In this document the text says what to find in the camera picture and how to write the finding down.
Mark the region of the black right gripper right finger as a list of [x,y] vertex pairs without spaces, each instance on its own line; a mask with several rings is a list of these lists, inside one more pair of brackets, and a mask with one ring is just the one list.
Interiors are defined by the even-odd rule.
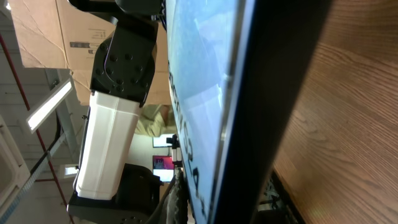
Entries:
[[305,224],[275,171],[272,171],[261,195],[253,223]]

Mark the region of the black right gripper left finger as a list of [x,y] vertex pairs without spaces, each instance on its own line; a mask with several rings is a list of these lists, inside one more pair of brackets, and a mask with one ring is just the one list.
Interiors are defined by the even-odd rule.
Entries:
[[189,193],[183,170],[177,169],[146,224],[187,224]]

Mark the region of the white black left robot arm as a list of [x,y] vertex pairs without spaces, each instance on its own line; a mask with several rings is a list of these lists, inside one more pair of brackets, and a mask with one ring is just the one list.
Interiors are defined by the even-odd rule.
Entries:
[[153,223],[162,181],[127,157],[155,74],[163,1],[73,1],[113,23],[95,53],[78,173],[67,210],[93,223]]

